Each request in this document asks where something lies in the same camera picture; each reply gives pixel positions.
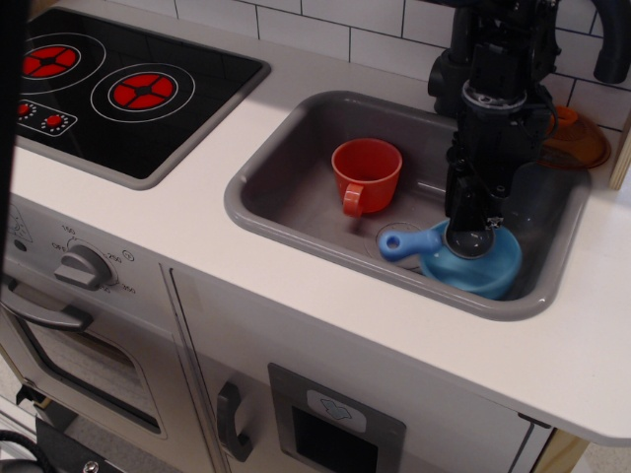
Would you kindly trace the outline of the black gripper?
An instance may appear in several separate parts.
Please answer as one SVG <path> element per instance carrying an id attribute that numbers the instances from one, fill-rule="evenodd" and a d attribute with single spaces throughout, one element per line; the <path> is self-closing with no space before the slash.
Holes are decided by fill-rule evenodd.
<path id="1" fill-rule="evenodd" d="M 461 97 L 464 110 L 448 151 L 448 235 L 503 227 L 503 205 L 515 174 L 538 158 L 554 108 L 552 96 L 541 84 L 502 99 L 466 83 Z"/>

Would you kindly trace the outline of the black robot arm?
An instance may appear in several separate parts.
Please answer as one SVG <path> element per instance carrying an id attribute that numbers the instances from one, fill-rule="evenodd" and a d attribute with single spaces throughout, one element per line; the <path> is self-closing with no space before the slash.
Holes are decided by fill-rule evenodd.
<path id="1" fill-rule="evenodd" d="M 536 161 L 554 111 L 541 81 L 559 52 L 548 1 L 475 1 L 456 8 L 445 53 L 457 131 L 448 152 L 451 233 L 500 227 L 516 172 Z"/>

